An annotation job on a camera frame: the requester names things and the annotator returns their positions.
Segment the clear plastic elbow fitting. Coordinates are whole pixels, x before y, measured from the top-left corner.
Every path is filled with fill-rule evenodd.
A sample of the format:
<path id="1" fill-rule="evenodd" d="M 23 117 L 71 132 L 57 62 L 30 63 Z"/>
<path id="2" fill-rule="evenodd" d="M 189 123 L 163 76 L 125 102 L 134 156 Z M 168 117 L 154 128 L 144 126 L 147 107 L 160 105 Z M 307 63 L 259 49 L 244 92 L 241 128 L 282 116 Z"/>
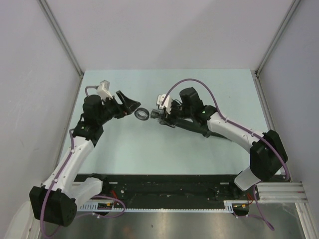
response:
<path id="1" fill-rule="evenodd" d="M 134 112 L 135 117 L 141 121 L 147 121 L 150 118 L 150 112 L 145 108 L 137 108 Z"/>

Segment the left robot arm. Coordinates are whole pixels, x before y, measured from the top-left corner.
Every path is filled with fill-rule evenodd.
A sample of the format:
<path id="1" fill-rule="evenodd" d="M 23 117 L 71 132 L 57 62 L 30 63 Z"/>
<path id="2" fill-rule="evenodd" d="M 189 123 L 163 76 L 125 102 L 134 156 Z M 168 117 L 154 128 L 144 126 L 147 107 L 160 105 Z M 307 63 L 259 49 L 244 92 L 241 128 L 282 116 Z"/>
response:
<path id="1" fill-rule="evenodd" d="M 102 136 L 103 125 L 112 119 L 129 116 L 141 105 L 140 102 L 116 92 L 117 100 L 107 94 L 98 93 L 86 96 L 82 105 L 83 113 L 74 129 L 71 129 L 71 145 L 55 170 L 41 186 L 34 186 L 29 198 L 34 217 L 59 226 L 69 226 L 79 207 L 97 196 L 109 196 L 110 186 L 102 179 L 89 177 L 77 188 L 72 185 L 88 155 L 93 151 Z"/>

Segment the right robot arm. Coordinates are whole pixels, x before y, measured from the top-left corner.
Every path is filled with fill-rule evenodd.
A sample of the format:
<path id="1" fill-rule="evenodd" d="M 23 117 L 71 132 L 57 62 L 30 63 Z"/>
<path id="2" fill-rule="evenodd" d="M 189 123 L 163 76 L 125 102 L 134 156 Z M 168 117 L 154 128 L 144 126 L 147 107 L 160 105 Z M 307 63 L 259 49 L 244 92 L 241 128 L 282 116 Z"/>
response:
<path id="1" fill-rule="evenodd" d="M 179 96 L 180 101 L 169 95 L 158 95 L 157 109 L 152 110 L 151 117 L 172 128 L 228 139 L 250 154 L 248 168 L 235 177 L 235 184 L 230 187 L 234 199 L 243 199 L 251 186 L 271 179 L 286 165 L 287 153 L 274 130 L 254 131 L 222 117 L 216 107 L 203 104 L 193 87 L 183 89 Z"/>

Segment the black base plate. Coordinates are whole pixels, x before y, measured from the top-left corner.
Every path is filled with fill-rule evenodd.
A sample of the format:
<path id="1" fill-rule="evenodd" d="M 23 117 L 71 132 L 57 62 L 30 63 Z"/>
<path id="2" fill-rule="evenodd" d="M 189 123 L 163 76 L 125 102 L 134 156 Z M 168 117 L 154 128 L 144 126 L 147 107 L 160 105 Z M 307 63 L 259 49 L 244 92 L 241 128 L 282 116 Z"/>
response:
<path id="1" fill-rule="evenodd" d="M 116 195 L 123 201 L 142 202 L 147 197 L 205 200 L 247 200 L 257 194 L 252 186 L 240 190 L 234 183 L 234 175 L 120 175 L 120 174 L 79 174 L 75 182 L 83 182 L 89 177 L 102 180 L 102 194 Z"/>

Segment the left aluminium corner post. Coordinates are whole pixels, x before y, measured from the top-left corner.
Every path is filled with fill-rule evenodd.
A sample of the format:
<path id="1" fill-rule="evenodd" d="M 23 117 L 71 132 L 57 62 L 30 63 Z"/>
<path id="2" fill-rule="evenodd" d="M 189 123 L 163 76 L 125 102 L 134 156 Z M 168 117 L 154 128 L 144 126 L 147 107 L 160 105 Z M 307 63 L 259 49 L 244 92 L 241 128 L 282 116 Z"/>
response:
<path id="1" fill-rule="evenodd" d="M 84 72 L 60 26 L 58 23 L 49 3 L 46 0 L 37 0 L 43 14 L 45 15 L 46 19 L 48 20 L 54 34 L 56 35 L 62 49 L 66 53 L 69 61 L 71 62 L 74 70 L 77 72 L 77 75 L 82 79 L 84 76 Z"/>

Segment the aluminium corner post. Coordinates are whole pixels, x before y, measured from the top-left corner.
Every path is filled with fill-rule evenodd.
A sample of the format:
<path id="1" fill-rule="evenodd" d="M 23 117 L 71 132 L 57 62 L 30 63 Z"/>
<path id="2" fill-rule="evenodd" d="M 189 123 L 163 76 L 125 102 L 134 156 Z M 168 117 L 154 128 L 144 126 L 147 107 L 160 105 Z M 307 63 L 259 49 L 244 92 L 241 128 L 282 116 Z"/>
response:
<path id="1" fill-rule="evenodd" d="M 286 28 L 290 24 L 293 16 L 295 15 L 299 5 L 301 4 L 302 0 L 293 0 L 290 4 L 287 12 L 284 15 L 278 29 L 275 32 L 274 37 L 272 38 L 270 45 L 268 46 L 266 52 L 264 53 L 260 63 L 258 64 L 257 69 L 255 70 L 254 74 L 259 77 L 263 68 L 265 67 L 266 63 L 268 62 L 270 56 L 272 55 L 273 51 L 275 50 L 276 46 L 278 45 L 279 41 L 281 40 L 282 36 L 284 35 Z"/>
<path id="2" fill-rule="evenodd" d="M 54 34 L 56 35 L 62 49 L 66 53 L 69 61 L 71 62 L 74 70 L 77 72 L 77 75 L 82 79 L 84 76 L 84 72 L 60 26 L 58 23 L 49 3 L 46 0 L 37 0 L 43 14 L 45 15 L 46 19 L 48 20 Z"/>

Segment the right aluminium corner post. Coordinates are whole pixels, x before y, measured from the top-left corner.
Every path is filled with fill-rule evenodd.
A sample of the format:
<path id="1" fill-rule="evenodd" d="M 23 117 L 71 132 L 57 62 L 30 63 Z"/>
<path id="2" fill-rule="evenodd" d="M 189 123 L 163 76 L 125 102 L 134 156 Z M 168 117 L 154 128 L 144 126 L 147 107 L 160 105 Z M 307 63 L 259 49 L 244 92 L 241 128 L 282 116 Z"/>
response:
<path id="1" fill-rule="evenodd" d="M 272 55 L 273 51 L 275 50 L 276 46 L 278 45 L 279 41 L 281 40 L 282 36 L 284 35 L 286 28 L 290 24 L 293 16 L 295 15 L 299 5 L 301 4 L 302 0 L 293 0 L 290 4 L 287 12 L 284 15 L 278 29 L 275 32 L 274 37 L 272 38 L 270 45 L 268 46 L 266 52 L 264 53 L 260 63 L 258 64 L 257 69 L 255 70 L 254 74 L 259 77 L 263 68 L 265 67 L 266 63 L 268 62 L 270 56 Z"/>

